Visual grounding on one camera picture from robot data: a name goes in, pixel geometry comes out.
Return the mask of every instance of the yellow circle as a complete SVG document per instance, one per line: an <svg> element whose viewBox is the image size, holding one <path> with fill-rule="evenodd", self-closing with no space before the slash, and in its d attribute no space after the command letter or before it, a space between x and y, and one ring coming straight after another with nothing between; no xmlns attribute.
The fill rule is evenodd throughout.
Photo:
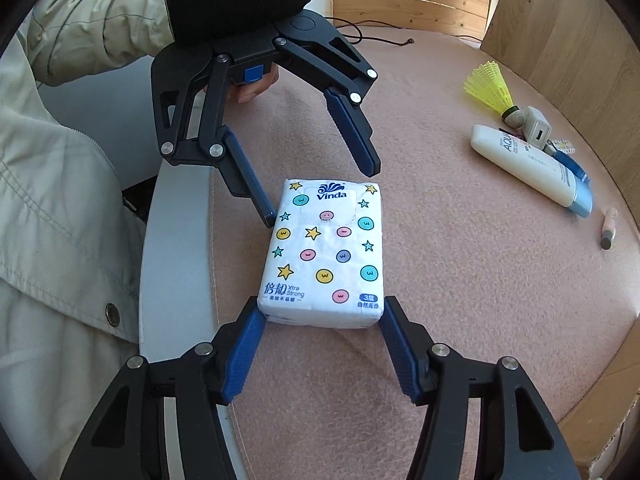
<svg viewBox="0 0 640 480"><path fill-rule="evenodd" d="M291 231L289 231L286 227L283 227L282 229L278 229L278 232L276 233L276 238L278 240L286 240L290 236L291 236Z"/></svg>
<svg viewBox="0 0 640 480"><path fill-rule="evenodd" d="M330 283L334 278L334 274L328 269L320 269L316 272L316 280L320 283Z"/></svg>

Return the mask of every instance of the hand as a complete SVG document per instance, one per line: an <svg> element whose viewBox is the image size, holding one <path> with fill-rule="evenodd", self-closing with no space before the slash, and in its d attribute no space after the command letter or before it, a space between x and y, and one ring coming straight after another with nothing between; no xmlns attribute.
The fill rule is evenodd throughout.
<svg viewBox="0 0 640 480"><path fill-rule="evenodd" d="M280 74L278 73L278 66L273 63L271 65L271 71L268 74L263 75L260 81L242 86L232 85L226 94L226 100L236 101L239 105L247 103L254 97L260 95L271 85L275 84L279 77Z"/></svg>

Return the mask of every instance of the sunscreen tube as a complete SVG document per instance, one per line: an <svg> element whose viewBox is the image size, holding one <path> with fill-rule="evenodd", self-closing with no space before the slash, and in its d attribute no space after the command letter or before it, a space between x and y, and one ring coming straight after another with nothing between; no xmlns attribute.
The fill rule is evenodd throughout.
<svg viewBox="0 0 640 480"><path fill-rule="evenodd" d="M589 186L577 180L571 171L545 152L480 124L471 129L471 146L561 206L583 218L591 214L593 195Z"/></svg>

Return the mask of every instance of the vinda logo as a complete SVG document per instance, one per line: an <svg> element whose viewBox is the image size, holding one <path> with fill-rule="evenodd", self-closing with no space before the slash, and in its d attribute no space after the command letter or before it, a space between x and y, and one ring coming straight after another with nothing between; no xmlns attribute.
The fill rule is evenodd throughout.
<svg viewBox="0 0 640 480"><path fill-rule="evenodd" d="M344 198L347 196L346 193L341 193L340 190L344 189L343 184L338 184L337 182L329 182L328 184L322 184L318 188L318 200L329 199L329 198Z"/></svg>

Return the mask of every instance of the shuttlecock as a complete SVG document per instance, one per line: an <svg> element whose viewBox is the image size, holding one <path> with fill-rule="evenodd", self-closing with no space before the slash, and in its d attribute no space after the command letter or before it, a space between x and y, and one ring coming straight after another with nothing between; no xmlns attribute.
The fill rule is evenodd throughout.
<svg viewBox="0 0 640 480"><path fill-rule="evenodd" d="M466 78L465 91L502 115L502 120L511 128L524 124L524 114L513 104L507 83L495 61L488 61L474 69Z"/></svg>

